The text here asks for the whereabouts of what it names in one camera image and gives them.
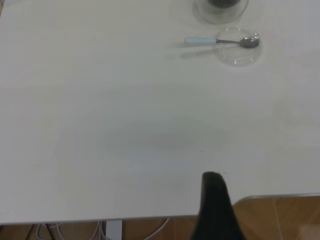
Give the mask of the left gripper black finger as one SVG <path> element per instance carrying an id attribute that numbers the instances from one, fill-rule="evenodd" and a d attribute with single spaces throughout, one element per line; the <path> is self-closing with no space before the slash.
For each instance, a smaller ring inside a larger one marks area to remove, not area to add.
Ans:
<path id="1" fill-rule="evenodd" d="M 244 240 L 226 182 L 216 172 L 202 175 L 200 210 L 192 240 Z"/>

